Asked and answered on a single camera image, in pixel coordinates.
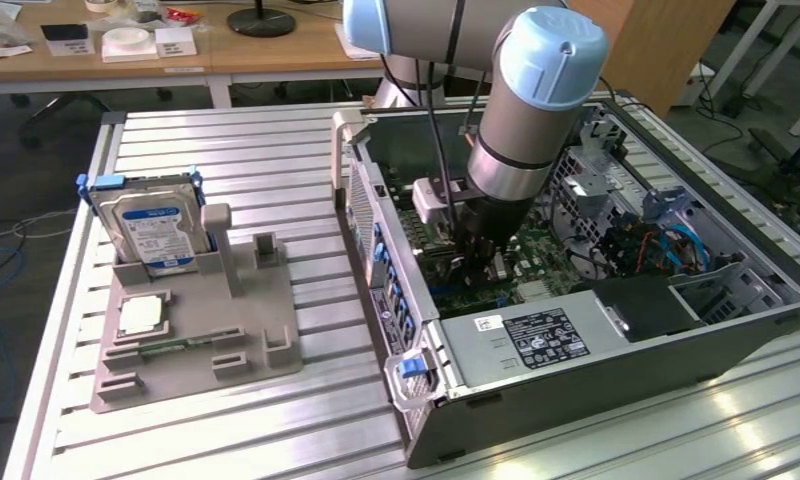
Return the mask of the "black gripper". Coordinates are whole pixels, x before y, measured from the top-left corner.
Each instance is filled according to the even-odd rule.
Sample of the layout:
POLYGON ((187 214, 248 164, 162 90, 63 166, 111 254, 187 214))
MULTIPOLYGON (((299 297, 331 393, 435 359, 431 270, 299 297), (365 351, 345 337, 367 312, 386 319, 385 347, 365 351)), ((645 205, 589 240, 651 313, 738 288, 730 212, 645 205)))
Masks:
POLYGON ((459 212, 458 252, 467 263, 489 263, 517 234, 533 207, 533 199, 502 201, 482 196, 465 202, 459 212))

